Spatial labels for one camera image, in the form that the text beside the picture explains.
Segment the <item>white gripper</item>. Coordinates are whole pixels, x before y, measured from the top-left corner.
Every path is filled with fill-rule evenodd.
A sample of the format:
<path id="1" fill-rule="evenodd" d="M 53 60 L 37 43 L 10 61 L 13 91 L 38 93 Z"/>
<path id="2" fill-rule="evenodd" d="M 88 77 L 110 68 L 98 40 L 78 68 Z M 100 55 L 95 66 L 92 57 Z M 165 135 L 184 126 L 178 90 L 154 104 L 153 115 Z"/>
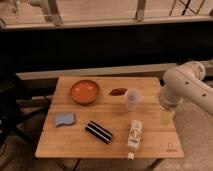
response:
<path id="1" fill-rule="evenodd" d="M 168 125 L 174 116 L 174 111 L 183 102 L 183 98 L 174 92 L 172 92 L 167 86 L 163 86 L 158 94 L 158 100 L 160 105 L 165 109 L 162 111 L 162 124 Z"/>

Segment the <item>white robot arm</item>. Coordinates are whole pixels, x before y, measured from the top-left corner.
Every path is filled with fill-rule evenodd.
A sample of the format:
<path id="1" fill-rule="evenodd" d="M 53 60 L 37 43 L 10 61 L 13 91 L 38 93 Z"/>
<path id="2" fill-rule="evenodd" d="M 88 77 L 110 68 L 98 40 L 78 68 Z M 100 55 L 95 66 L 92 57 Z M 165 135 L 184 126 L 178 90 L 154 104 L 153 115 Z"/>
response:
<path id="1" fill-rule="evenodd" d="M 174 109 L 188 99 L 213 116 L 213 88 L 203 83 L 206 76 L 204 65 L 198 61 L 175 66 L 163 74 L 164 85 L 158 100 L 162 106 L 161 124 L 173 120 Z"/>

